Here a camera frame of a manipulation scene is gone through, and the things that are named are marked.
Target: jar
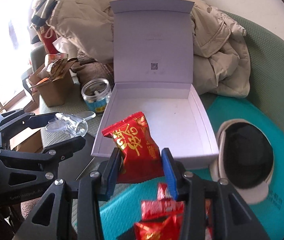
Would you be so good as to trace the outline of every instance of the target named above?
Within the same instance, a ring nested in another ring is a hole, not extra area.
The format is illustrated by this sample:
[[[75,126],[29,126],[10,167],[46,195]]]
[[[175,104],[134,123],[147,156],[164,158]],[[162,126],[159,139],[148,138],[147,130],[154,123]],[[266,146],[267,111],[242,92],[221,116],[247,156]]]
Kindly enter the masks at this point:
[[[96,78],[86,83],[82,90],[82,97],[90,111],[103,114],[111,97],[111,86],[107,79]]]

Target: window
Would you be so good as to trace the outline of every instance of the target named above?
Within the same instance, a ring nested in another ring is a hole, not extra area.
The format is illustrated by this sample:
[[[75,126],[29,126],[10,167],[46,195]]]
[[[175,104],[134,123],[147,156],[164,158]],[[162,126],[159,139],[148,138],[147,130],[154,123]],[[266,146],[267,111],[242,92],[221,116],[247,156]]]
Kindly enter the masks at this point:
[[[30,68],[29,23],[32,0],[0,0],[0,111],[23,90]]]

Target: white box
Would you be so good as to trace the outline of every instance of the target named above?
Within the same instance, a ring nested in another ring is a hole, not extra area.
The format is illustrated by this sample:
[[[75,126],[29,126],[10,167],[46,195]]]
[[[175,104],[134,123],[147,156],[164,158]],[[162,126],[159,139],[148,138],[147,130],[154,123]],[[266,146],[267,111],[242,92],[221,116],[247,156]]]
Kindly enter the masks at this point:
[[[142,111],[160,150],[168,147],[187,169],[218,156],[210,121],[193,85],[193,39],[184,0],[118,0],[114,12],[115,87],[103,114],[92,156],[116,147],[101,130]]]

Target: teal mat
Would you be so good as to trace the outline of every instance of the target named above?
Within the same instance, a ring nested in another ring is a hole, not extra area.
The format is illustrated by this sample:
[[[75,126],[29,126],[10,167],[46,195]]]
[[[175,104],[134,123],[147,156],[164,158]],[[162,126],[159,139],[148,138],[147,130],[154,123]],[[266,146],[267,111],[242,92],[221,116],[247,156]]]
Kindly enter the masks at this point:
[[[268,137],[275,155],[274,174],[268,198],[251,205],[271,240],[284,237],[284,134],[255,106],[245,99],[218,96],[208,109],[208,116],[216,132],[221,123],[234,118],[243,118],[260,128]],[[194,171],[204,179],[211,179],[208,169]],[[128,187],[100,209],[105,240],[117,236],[141,219],[141,200],[155,200],[157,178]]]

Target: beige jacket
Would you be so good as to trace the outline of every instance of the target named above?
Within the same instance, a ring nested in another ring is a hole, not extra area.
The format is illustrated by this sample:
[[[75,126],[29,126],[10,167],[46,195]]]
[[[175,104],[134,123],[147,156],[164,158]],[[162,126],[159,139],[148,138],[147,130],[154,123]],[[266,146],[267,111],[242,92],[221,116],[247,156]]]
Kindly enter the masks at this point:
[[[105,64],[113,60],[113,0],[60,0],[48,25],[87,55]],[[198,94],[245,97],[250,90],[250,56],[245,29],[201,0],[191,11],[193,85]]]

